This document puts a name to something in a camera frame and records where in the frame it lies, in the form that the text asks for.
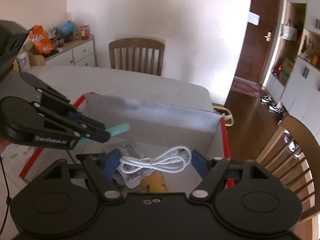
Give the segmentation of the mint green item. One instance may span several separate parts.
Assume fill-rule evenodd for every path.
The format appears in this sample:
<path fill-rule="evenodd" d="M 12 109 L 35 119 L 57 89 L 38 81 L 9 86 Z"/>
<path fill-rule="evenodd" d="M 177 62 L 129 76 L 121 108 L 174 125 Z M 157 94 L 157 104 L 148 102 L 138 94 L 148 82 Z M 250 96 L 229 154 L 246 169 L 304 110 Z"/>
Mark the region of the mint green item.
<path fill-rule="evenodd" d="M 127 132 L 130 129 L 130 127 L 131 127 L 130 124 L 120 124 L 120 125 L 111 127 L 109 129 L 106 129 L 106 131 L 110 134 L 111 137 L 115 137 L 117 135 Z M 88 138 L 82 138 L 81 140 L 79 140 L 76 147 L 90 144 L 92 141 L 93 140 Z"/>

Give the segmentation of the yellow orange snack packet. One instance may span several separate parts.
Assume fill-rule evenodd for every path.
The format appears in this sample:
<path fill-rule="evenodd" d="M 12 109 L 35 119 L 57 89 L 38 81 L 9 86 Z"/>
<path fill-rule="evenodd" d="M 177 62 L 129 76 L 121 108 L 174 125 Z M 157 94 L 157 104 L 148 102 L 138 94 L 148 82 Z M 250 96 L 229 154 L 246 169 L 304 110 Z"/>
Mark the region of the yellow orange snack packet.
<path fill-rule="evenodd" d="M 153 172 L 153 174 L 144 177 L 140 181 L 139 189 L 144 193 L 167 193 L 168 189 L 165 179 L 161 172 Z"/>

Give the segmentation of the white mug with picture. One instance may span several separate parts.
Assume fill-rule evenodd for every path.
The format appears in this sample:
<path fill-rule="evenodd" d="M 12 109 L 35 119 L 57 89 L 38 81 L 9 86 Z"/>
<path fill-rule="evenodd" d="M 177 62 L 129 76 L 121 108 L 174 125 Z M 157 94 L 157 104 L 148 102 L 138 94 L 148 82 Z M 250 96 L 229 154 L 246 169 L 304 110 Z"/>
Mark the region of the white mug with picture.
<path fill-rule="evenodd" d="M 28 53 L 26 51 L 21 53 L 21 54 L 19 54 L 17 56 L 16 60 L 17 60 L 20 72 L 28 72 L 29 70 L 31 70 L 29 56 L 28 56 Z"/>

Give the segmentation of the white drawer sideboard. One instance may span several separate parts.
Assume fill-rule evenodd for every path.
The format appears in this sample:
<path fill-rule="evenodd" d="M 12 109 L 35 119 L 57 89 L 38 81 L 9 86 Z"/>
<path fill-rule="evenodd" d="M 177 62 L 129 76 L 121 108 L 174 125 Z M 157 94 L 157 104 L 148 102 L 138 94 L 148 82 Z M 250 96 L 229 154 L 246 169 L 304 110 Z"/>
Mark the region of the white drawer sideboard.
<path fill-rule="evenodd" d="M 66 43 L 59 52 L 46 58 L 47 66 L 96 67 L 94 35 L 87 40 Z"/>

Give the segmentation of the orange snack bag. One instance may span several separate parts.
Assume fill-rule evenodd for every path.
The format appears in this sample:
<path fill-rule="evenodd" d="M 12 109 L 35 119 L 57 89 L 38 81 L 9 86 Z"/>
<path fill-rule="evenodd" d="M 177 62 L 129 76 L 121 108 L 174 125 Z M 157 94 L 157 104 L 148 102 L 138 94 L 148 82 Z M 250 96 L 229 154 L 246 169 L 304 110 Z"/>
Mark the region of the orange snack bag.
<path fill-rule="evenodd" d="M 39 54 L 50 54 L 54 50 L 48 35 L 40 25 L 29 29 L 29 38 Z"/>

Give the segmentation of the red white cardboard box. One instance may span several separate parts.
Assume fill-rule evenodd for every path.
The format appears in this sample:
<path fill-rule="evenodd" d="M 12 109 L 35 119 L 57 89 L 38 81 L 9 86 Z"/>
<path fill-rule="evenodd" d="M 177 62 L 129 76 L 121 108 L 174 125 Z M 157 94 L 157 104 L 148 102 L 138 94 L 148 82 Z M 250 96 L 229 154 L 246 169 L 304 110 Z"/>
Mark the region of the red white cardboard box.
<path fill-rule="evenodd" d="M 208 159 L 230 157 L 224 118 L 211 111 L 93 93 L 80 96 L 74 106 L 106 128 L 130 124 L 129 131 L 110 139 L 109 145 L 131 140 L 142 146 L 146 157 L 156 157 L 161 151 L 181 145 L 198 150 Z M 53 161 L 64 158 L 65 153 L 37 148 L 19 177 L 33 179 Z M 180 173 L 163 176 L 171 192 L 189 194 L 202 181 L 191 164 Z"/>

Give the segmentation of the blue globe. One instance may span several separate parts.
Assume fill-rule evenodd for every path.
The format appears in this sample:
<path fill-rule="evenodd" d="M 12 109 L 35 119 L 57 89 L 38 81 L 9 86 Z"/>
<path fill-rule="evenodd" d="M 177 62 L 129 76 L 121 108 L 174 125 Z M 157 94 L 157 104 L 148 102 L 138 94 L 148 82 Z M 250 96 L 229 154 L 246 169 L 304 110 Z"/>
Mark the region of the blue globe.
<path fill-rule="evenodd" d="M 65 22 L 57 28 L 58 33 L 62 36 L 69 36 L 73 33 L 74 26 L 71 22 Z"/>

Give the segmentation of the red lid jar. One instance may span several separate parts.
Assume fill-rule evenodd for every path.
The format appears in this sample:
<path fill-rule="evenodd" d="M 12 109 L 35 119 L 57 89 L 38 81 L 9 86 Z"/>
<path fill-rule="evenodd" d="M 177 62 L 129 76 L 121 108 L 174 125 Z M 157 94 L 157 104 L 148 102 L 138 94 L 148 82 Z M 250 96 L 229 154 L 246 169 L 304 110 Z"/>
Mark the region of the red lid jar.
<path fill-rule="evenodd" d="M 87 40 L 87 39 L 89 39 L 89 36 L 90 36 L 89 25 L 82 25 L 82 26 L 80 27 L 80 33 L 81 33 L 81 39 L 82 39 L 82 40 Z"/>

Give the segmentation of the wooden chair right side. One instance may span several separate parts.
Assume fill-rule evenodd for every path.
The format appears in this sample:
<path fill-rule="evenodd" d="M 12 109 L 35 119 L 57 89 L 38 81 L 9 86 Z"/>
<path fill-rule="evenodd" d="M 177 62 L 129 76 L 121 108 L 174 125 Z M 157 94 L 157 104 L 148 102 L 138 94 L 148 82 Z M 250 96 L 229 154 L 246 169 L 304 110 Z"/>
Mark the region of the wooden chair right side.
<path fill-rule="evenodd" d="M 255 161 L 300 199 L 300 222 L 319 214 L 319 144 L 298 119 L 285 115 Z"/>

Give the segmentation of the red patterned door mat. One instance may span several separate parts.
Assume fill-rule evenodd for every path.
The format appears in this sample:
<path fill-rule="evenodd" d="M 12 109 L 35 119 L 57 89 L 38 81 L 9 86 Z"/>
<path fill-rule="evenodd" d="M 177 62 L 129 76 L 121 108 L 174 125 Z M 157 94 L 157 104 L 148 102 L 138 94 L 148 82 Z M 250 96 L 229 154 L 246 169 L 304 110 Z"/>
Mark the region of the red patterned door mat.
<path fill-rule="evenodd" d="M 257 83 L 237 76 L 235 76 L 233 79 L 231 91 L 235 91 L 255 98 L 260 97 L 260 86 Z"/>

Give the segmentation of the pair of sneakers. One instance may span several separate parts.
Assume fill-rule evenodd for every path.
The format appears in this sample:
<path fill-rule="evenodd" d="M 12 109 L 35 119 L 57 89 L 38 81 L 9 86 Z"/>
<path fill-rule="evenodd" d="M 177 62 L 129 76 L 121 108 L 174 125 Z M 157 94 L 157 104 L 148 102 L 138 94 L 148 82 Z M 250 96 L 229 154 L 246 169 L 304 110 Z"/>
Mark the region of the pair of sneakers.
<path fill-rule="evenodd" d="M 283 108 L 279 107 L 276 103 L 273 102 L 270 95 L 265 95 L 261 98 L 262 103 L 268 104 L 268 109 L 276 112 L 276 113 L 283 113 Z"/>

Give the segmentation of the wooden chair behind table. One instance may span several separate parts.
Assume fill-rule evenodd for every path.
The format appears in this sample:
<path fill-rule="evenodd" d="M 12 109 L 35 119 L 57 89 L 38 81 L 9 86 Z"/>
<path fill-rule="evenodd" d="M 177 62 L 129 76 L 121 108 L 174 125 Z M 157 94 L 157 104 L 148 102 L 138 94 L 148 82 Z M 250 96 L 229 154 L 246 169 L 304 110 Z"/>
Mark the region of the wooden chair behind table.
<path fill-rule="evenodd" d="M 108 46 L 112 69 L 162 75 L 165 44 L 149 38 L 123 38 Z"/>

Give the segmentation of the brown wooden door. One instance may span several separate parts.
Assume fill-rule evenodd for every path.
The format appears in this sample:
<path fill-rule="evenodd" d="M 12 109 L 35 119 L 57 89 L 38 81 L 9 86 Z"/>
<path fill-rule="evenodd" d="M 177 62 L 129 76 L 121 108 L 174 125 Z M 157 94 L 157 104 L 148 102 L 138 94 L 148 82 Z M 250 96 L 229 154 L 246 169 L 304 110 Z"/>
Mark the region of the brown wooden door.
<path fill-rule="evenodd" d="M 278 22 L 280 0 L 251 0 L 249 21 L 235 75 L 259 83 L 265 70 L 272 36 Z"/>

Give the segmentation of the grey hanging tote bag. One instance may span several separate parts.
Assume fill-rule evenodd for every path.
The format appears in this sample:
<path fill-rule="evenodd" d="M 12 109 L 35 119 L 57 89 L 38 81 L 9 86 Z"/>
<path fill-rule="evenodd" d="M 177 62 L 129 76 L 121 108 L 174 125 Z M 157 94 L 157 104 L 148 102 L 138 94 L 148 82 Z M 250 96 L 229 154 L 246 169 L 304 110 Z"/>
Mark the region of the grey hanging tote bag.
<path fill-rule="evenodd" d="M 281 38 L 288 41 L 296 41 L 297 39 L 297 29 L 293 27 L 290 19 L 281 27 Z"/>

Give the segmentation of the white wall cabinet unit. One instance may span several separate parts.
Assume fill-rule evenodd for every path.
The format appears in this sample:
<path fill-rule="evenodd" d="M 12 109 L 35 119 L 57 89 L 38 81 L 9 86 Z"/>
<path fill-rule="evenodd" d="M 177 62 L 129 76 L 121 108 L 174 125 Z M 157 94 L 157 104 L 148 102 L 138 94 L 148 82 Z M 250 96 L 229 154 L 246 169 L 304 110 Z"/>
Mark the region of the white wall cabinet unit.
<path fill-rule="evenodd" d="M 319 0 L 287 0 L 285 22 L 296 41 L 280 38 L 265 89 L 274 102 L 319 137 Z"/>

